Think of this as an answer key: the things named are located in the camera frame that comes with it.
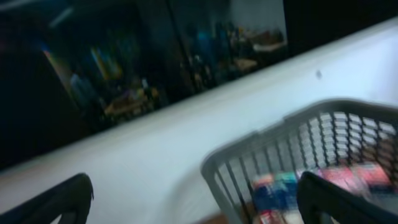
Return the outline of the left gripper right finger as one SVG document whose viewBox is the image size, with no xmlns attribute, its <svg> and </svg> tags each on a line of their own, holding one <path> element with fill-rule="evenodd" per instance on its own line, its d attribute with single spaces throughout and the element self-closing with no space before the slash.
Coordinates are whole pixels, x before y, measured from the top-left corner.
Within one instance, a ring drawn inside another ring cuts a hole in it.
<svg viewBox="0 0 398 224">
<path fill-rule="evenodd" d="M 396 214 L 307 171 L 297 184 L 297 205 L 304 224 L 325 223 L 323 214 L 341 224 L 397 223 Z"/>
</svg>

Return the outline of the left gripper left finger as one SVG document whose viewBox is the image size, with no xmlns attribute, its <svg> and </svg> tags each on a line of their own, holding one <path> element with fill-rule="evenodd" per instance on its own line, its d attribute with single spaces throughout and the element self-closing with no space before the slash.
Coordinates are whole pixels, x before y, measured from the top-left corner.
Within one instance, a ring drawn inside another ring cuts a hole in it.
<svg viewBox="0 0 398 224">
<path fill-rule="evenodd" d="M 1 214 L 1 224 L 85 224 L 94 199 L 90 177 L 79 173 Z"/>
</svg>

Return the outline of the blue Kleenex tissue pack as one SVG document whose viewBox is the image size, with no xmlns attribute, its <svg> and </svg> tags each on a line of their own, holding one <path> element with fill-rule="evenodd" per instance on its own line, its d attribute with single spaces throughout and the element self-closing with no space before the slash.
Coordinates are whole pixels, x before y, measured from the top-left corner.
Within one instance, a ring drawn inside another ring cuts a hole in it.
<svg viewBox="0 0 398 224">
<path fill-rule="evenodd" d="M 265 174 L 253 179 L 252 189 L 258 212 L 294 210 L 298 199 L 322 202 L 342 191 L 370 201 L 397 195 L 397 187 L 376 163 Z"/>
</svg>

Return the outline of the beige white snack bag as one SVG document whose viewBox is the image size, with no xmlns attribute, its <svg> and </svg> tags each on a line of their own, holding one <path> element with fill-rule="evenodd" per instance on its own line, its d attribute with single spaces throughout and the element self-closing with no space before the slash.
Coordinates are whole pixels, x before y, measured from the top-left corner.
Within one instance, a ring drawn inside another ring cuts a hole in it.
<svg viewBox="0 0 398 224">
<path fill-rule="evenodd" d="M 252 224 L 303 224 L 298 210 L 264 210 L 253 218 Z"/>
</svg>

